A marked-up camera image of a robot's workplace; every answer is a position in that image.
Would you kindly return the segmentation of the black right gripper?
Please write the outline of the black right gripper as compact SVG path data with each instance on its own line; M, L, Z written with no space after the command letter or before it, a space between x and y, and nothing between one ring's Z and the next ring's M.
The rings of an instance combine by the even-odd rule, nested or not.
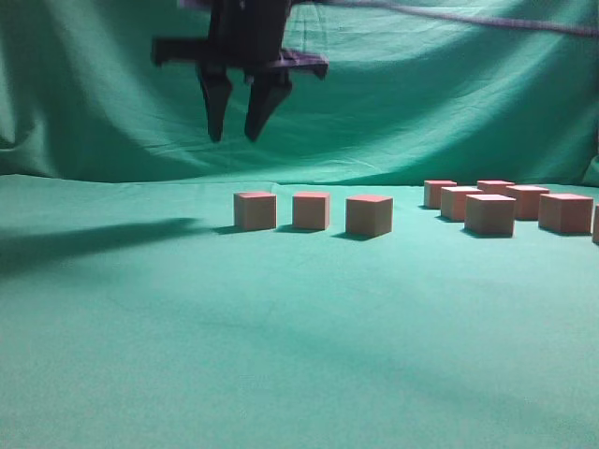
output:
M199 1L210 9L205 37L155 37L152 62L188 63L198 69L212 142L222 139L228 99L233 90L226 71L239 69L251 79L244 133L258 140L272 113L290 96L291 70L323 79L329 62L309 52L283 48L286 21L296 1Z

